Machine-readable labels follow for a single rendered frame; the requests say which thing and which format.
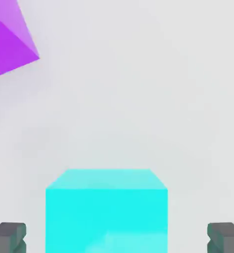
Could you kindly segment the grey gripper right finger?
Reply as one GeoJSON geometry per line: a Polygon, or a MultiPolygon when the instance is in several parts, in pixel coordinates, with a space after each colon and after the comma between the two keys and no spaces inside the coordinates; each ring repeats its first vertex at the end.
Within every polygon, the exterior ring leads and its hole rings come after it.
{"type": "Polygon", "coordinates": [[[232,222],[209,223],[207,253],[234,253],[234,224],[232,222]]]}

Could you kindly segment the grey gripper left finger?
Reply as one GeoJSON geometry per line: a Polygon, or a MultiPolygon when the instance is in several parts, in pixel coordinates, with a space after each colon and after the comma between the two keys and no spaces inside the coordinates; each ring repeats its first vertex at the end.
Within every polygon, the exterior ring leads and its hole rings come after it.
{"type": "Polygon", "coordinates": [[[26,253],[26,232],[25,223],[0,223],[0,253],[26,253]]]}

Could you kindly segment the small cyan cube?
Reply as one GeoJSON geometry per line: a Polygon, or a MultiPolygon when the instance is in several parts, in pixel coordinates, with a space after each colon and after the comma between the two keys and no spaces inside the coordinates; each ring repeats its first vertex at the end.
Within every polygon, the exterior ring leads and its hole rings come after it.
{"type": "Polygon", "coordinates": [[[149,169],[69,169],[46,188],[46,253],[168,253],[168,190],[149,169]]]}

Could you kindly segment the large purple box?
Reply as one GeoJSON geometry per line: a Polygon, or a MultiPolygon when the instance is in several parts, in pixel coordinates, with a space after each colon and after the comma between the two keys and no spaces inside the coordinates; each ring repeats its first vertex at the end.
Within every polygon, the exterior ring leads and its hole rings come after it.
{"type": "Polygon", "coordinates": [[[17,0],[0,0],[0,75],[40,58],[17,0]]]}

